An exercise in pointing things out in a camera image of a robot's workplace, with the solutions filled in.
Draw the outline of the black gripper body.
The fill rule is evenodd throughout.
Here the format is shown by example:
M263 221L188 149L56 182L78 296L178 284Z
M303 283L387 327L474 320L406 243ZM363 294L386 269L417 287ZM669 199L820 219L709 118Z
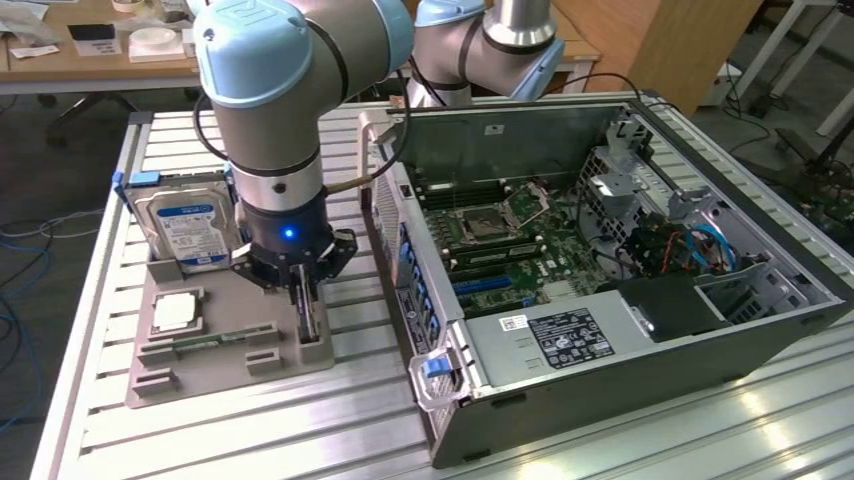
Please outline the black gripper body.
M328 224L326 193L318 195L300 207L287 211L259 209L240 201L244 229L250 243L255 243L271 252L286 253L291 259L304 265L303 247L310 231Z

